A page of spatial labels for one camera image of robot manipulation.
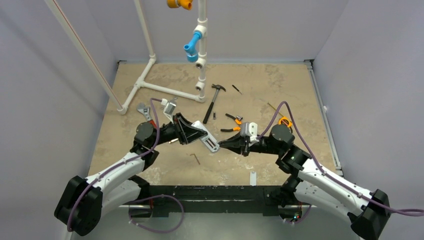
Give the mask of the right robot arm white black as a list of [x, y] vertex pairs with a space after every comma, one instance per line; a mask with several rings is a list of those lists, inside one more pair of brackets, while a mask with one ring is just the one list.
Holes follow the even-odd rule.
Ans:
[[358, 186], [316, 163], [294, 144], [295, 136], [283, 124], [274, 125], [268, 136], [259, 137], [257, 130], [256, 123], [246, 122], [239, 133], [218, 144], [244, 157], [251, 152], [277, 155], [275, 163], [289, 175], [280, 191], [284, 202], [312, 204], [347, 222], [362, 239], [380, 238], [391, 216], [384, 191]]

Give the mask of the silver battery cover plate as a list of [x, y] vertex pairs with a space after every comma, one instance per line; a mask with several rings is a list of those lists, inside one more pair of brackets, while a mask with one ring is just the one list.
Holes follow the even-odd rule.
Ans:
[[257, 173], [255, 171], [251, 171], [249, 174], [249, 185], [253, 187], [257, 185]]

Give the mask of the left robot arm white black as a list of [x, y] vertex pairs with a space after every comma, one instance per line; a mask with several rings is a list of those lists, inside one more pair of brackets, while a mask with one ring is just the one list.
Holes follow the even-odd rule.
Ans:
[[90, 233], [107, 212], [124, 203], [138, 205], [149, 199], [149, 183], [137, 176], [150, 167], [159, 156], [158, 145], [177, 139], [181, 145], [213, 138], [198, 120], [188, 121], [181, 113], [162, 126], [140, 123], [133, 146], [124, 157], [108, 168], [87, 177], [74, 176], [67, 183], [54, 210], [54, 217], [66, 225], [69, 232], [80, 236]]

